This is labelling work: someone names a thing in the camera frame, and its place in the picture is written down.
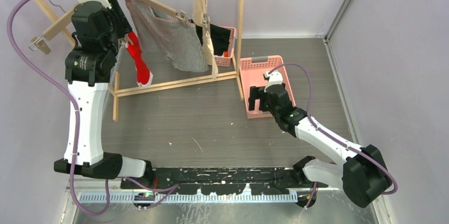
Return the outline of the empty pink basket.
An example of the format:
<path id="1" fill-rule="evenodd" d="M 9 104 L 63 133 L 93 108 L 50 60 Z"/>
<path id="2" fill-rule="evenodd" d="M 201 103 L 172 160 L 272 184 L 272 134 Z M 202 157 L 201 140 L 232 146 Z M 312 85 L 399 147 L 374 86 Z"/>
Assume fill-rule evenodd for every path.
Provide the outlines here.
<path id="1" fill-rule="evenodd" d="M 240 77 L 248 119 L 258 119 L 272 116 L 269 112 L 262 112 L 258 110 L 259 100 L 256 100 L 256 109 L 254 111 L 248 110 L 249 89 L 251 86 L 265 87 L 267 81 L 264 79 L 263 74 L 267 71 L 278 70 L 282 74 L 285 89 L 289 93 L 293 106 L 295 106 L 295 100 L 292 94 L 289 78 L 285 68 L 282 67 L 281 64 L 283 64 L 283 59 L 279 55 L 240 59 Z"/>

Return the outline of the wooden hanger of beige underwear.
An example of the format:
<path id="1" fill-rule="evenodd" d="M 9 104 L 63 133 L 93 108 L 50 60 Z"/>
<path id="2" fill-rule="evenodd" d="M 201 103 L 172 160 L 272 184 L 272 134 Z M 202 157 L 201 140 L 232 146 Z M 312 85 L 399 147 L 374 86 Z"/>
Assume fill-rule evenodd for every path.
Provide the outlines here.
<path id="1" fill-rule="evenodd" d="M 205 36 L 210 37 L 210 19 L 207 4 L 207 0 L 194 0 L 192 19 L 196 26 L 203 29 Z"/>

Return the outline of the black clothes in basket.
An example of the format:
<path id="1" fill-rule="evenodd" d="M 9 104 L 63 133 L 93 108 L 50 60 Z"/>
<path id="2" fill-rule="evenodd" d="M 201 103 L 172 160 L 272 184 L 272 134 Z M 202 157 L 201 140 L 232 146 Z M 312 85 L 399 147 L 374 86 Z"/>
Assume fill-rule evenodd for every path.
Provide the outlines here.
<path id="1" fill-rule="evenodd" d="M 222 56 L 229 47 L 231 30 L 210 24 L 210 36 L 215 56 Z"/>

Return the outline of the wooden clothes rack frame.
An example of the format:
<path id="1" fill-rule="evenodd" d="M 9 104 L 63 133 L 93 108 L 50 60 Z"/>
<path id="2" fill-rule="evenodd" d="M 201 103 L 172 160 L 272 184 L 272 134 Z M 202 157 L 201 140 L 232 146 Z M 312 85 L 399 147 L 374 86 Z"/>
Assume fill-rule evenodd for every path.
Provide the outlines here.
<path id="1" fill-rule="evenodd" d="M 39 8 L 43 11 L 43 13 L 49 18 L 49 20 L 52 22 L 57 20 L 59 16 L 54 12 L 54 10 L 49 6 L 49 4 L 45 0 L 37 0 L 35 2 Z M 165 83 L 158 83 L 153 84 L 149 86 L 148 88 L 143 87 L 134 87 L 134 88 L 126 88 L 126 89 L 119 89 L 119 81 L 120 81 L 120 75 L 118 72 L 114 74 L 114 85 L 109 87 L 110 93 L 113 95 L 113 120 L 115 122 L 118 121 L 118 112 L 119 112 L 119 98 L 125 97 L 125 96 L 131 96 L 131 95 L 137 95 L 137 94 L 143 94 L 143 93 L 149 93 L 149 92 L 156 92 L 156 91 L 163 91 L 166 89 L 172 89 L 172 88 L 180 88 L 185 86 L 191 86 L 191 85 L 199 85 L 204 83 L 212 83 L 212 82 L 219 82 L 222 80 L 228 80 L 228 79 L 236 79 L 238 82 L 238 89 L 240 93 L 240 99 L 244 99 L 244 93 L 241 85 L 241 79 L 240 79 L 240 70 L 239 70 L 239 64 L 240 64 L 240 58 L 241 58 L 241 41 L 242 41 L 242 32 L 243 32 L 243 21 L 244 21 L 244 0 L 238 0 L 238 25 L 237 25 L 237 43 L 236 43 L 236 49 L 234 52 L 234 58 L 232 60 L 234 64 L 234 71 L 233 72 L 226 72 L 226 73 L 219 73 L 215 79 L 212 79 L 212 76 L 200 76 L 200 77 L 193 77 L 193 78 L 187 78 L 187 79 L 181 79 L 171 82 L 165 82 Z M 65 35 L 66 39 L 69 41 L 69 43 L 73 46 L 74 40 L 71 37 L 70 32 L 67 30 L 64 30 L 62 32 L 63 35 Z"/>

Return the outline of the wooden hanger of red underwear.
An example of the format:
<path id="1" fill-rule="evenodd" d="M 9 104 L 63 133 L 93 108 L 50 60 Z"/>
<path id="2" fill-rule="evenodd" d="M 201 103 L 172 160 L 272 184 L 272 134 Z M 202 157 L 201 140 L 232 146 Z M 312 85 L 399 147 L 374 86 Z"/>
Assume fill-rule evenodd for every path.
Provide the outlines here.
<path id="1" fill-rule="evenodd" d="M 125 16 L 118 0 L 108 0 L 108 2 L 111 5 L 109 13 L 111 15 L 113 32 L 118 40 L 118 44 L 122 44 L 125 42 L 125 36 L 132 31 L 132 26 Z"/>

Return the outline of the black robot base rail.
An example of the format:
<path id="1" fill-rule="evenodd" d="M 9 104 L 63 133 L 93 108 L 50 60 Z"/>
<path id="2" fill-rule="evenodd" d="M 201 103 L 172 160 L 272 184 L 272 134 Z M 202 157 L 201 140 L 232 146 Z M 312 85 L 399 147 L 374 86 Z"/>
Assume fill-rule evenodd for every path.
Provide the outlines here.
<path id="1" fill-rule="evenodd" d="M 249 186 L 251 195 L 282 195 L 292 189 L 309 189 L 313 183 L 301 178 L 292 167 L 159 167 L 148 178 L 134 177 L 151 189 L 179 195 L 238 195 Z"/>

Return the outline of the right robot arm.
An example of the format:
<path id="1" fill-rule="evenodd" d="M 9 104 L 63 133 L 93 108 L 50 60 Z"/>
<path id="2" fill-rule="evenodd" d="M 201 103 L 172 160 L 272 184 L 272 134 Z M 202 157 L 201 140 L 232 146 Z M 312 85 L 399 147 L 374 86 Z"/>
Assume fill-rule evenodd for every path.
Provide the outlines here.
<path id="1" fill-rule="evenodd" d="M 319 183 L 342 190 L 358 207 L 365 208 L 382 194 L 397 191 L 397 181 L 388 172 L 381 152 L 373 145 L 362 147 L 348 141 L 320 124 L 307 111 L 290 100 L 285 85 L 249 89 L 248 109 L 269 112 L 279 128 L 303 140 L 331 159 L 322 162 L 306 156 L 294 166 L 294 180 L 300 187 L 312 184 L 316 192 Z"/>

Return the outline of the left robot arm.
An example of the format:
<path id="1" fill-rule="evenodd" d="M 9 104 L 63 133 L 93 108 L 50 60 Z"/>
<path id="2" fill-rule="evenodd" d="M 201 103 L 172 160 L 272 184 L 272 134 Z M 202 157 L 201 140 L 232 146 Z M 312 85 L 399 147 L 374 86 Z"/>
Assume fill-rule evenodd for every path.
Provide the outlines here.
<path id="1" fill-rule="evenodd" d="M 102 121 L 111 71 L 117 62 L 120 39 L 132 30 L 117 0 L 78 4 L 71 21 L 73 50 L 65 59 L 70 105 L 69 140 L 64 157 L 54 162 L 55 172 L 96 179 L 132 177 L 141 188 L 155 178 L 148 160 L 123 157 L 102 148 Z"/>

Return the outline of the grey striped underwear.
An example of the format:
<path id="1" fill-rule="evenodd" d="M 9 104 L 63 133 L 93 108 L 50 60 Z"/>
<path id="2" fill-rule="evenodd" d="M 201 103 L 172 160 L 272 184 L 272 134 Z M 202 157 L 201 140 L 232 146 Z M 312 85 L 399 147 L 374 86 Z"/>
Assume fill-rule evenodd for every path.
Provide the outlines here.
<path id="1" fill-rule="evenodd" d="M 184 24 L 138 0 L 126 1 L 126 6 L 143 51 L 163 55 L 181 71 L 209 70 L 195 24 Z"/>

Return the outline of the pink basket with black clothes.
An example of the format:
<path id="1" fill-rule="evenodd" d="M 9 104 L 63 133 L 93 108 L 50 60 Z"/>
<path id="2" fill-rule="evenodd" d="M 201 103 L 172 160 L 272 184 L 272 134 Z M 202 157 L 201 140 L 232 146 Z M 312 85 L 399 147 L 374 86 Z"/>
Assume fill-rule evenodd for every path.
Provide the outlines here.
<path id="1" fill-rule="evenodd" d="M 237 43 L 237 30 L 231 26 L 223 26 L 223 28 L 230 30 L 229 45 L 226 52 L 222 56 L 214 56 L 218 67 L 229 67 L 234 58 L 234 49 Z"/>

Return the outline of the red underwear white trim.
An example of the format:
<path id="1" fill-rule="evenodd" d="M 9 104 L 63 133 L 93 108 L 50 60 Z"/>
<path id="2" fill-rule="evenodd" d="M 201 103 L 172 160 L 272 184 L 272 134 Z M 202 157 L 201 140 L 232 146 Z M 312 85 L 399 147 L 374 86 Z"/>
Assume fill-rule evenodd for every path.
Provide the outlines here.
<path id="1" fill-rule="evenodd" d="M 148 88 L 152 83 L 153 74 L 142 58 L 142 49 L 139 39 L 133 31 L 127 34 L 125 47 L 134 61 L 137 85 L 139 87 Z"/>

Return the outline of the beige underwear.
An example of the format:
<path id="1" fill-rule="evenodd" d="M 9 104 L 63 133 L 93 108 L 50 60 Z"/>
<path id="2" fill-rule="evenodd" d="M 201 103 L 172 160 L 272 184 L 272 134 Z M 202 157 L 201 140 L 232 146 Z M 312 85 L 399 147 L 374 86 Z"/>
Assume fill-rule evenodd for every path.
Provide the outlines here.
<path id="1" fill-rule="evenodd" d="M 211 66 L 212 68 L 212 79 L 215 79 L 218 75 L 218 66 L 216 64 L 215 58 L 214 58 L 214 48 L 212 45 L 212 41 L 211 41 L 211 36 L 210 37 L 206 37 L 205 33 L 203 34 L 203 29 L 202 29 L 202 51 L 203 51 L 203 55 L 204 58 L 206 60 L 206 63 L 208 65 Z"/>

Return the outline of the empty wooden clip hanger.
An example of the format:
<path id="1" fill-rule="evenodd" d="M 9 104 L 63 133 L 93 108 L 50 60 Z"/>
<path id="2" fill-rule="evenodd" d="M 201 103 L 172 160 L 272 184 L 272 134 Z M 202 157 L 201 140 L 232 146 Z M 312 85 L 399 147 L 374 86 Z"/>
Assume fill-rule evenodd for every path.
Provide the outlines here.
<path id="1" fill-rule="evenodd" d="M 48 55 L 51 53 L 51 49 L 47 44 L 47 41 L 51 41 L 54 37 L 56 37 L 60 32 L 63 32 L 66 30 L 66 27 L 71 23 L 71 17 L 74 14 L 74 6 L 65 11 L 61 6 L 54 4 L 51 0 L 48 0 L 50 4 L 56 7 L 60 7 L 64 14 L 59 17 L 57 20 L 53 22 L 51 26 L 46 28 L 45 31 L 43 31 L 42 35 L 40 37 L 33 37 L 30 40 L 29 49 L 32 51 L 40 50 L 45 55 Z"/>

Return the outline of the wooden hanger of striped underwear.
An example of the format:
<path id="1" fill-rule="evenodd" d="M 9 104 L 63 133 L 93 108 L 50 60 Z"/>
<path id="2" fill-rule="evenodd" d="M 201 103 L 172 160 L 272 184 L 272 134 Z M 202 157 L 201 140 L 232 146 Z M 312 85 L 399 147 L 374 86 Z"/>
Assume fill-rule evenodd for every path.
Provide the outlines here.
<path id="1" fill-rule="evenodd" d="M 186 13 L 184 11 L 178 11 L 157 0 L 137 0 L 137 1 L 143 2 L 144 4 L 165 13 L 174 19 L 177 19 L 184 26 L 186 26 L 186 24 L 189 23 L 189 18 L 186 16 Z"/>

